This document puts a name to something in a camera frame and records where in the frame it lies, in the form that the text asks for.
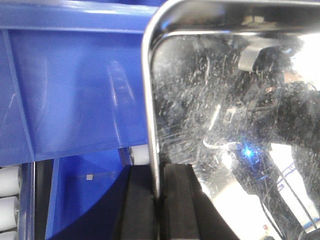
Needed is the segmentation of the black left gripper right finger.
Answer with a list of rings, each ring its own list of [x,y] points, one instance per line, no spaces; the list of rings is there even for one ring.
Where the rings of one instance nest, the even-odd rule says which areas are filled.
[[[237,240],[213,206],[190,164],[161,169],[161,240]]]

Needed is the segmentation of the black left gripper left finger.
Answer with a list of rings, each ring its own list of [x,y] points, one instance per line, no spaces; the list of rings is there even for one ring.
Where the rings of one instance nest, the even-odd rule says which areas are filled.
[[[156,240],[157,210],[149,165],[133,165],[117,217],[112,240]]]

